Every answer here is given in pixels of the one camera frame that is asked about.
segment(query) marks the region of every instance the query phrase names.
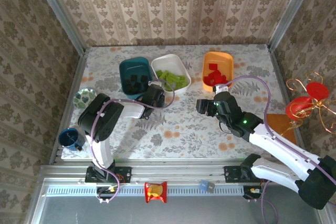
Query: wooden block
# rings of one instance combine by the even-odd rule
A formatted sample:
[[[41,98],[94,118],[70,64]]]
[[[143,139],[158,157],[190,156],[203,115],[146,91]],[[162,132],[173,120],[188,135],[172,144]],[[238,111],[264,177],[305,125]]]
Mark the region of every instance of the wooden block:
[[[285,114],[267,114],[267,122],[278,134],[282,134],[286,129],[291,127],[290,118]],[[283,137],[297,145],[294,130],[287,131]]]

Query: orange bowl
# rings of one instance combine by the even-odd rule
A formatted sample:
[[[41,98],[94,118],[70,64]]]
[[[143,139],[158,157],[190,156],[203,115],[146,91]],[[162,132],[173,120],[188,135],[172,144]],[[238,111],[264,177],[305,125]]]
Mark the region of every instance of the orange bowl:
[[[226,76],[226,80],[231,81],[234,78],[234,61],[231,55],[225,52],[207,52],[204,56],[203,61],[203,71],[202,71],[202,81],[203,88],[206,91],[212,92],[213,87],[204,83],[204,77],[208,76],[213,70],[209,69],[209,63],[217,64],[217,69],[222,75]]]

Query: bowl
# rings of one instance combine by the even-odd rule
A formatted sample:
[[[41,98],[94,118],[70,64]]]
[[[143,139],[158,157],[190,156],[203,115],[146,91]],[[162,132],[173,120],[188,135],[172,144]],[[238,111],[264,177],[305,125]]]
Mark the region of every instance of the bowl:
[[[156,78],[159,78],[159,76],[157,76],[156,74],[156,72],[159,70],[161,70],[162,72],[169,71],[170,73],[173,73],[177,76],[185,76],[187,86],[175,90],[175,95],[182,94],[188,90],[191,84],[191,78],[185,66],[183,65],[181,59],[179,58],[179,56],[174,55],[174,54],[169,54],[169,55],[158,57],[152,61],[151,66],[152,66],[152,69],[154,71]],[[165,95],[167,96],[173,95],[173,91],[167,91],[165,87],[163,87],[163,89],[164,89]]]
[[[210,70],[209,64],[217,64],[217,69],[222,75],[226,76],[226,80],[231,81],[234,78],[234,61],[233,57],[225,52],[207,52],[204,56],[202,82],[206,91],[213,92],[213,87],[204,82],[204,77],[208,76],[213,70]]]
[[[96,98],[97,93],[95,90],[86,88],[79,90],[73,97],[73,104],[80,109],[86,109],[90,103]]]
[[[148,82],[152,80],[149,62],[144,57],[124,60],[119,65],[121,88],[131,100],[147,91]]]

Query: white bowl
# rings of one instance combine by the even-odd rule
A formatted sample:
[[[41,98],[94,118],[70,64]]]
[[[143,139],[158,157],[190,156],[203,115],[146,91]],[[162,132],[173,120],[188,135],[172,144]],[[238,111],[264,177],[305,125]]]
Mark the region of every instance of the white bowl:
[[[179,58],[179,56],[174,55],[174,54],[169,54],[169,55],[158,57],[152,61],[151,66],[152,66],[152,69],[157,79],[159,78],[159,76],[156,75],[156,72],[159,70],[161,70],[162,72],[169,71],[170,73],[173,73],[177,76],[186,77],[185,80],[187,82],[187,86],[185,86],[184,88],[175,90],[175,95],[182,94],[188,90],[191,84],[191,78],[185,66],[183,65],[181,59]],[[164,87],[163,89],[164,89],[165,95],[168,95],[168,96],[173,95],[173,91],[166,91]]]

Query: chip bag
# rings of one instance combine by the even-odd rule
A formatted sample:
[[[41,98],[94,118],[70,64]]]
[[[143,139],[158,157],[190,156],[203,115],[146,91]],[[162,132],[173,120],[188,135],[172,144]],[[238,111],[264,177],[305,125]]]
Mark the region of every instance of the chip bag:
[[[161,184],[145,183],[145,199],[148,203],[152,199],[160,199],[167,203],[167,182]]]

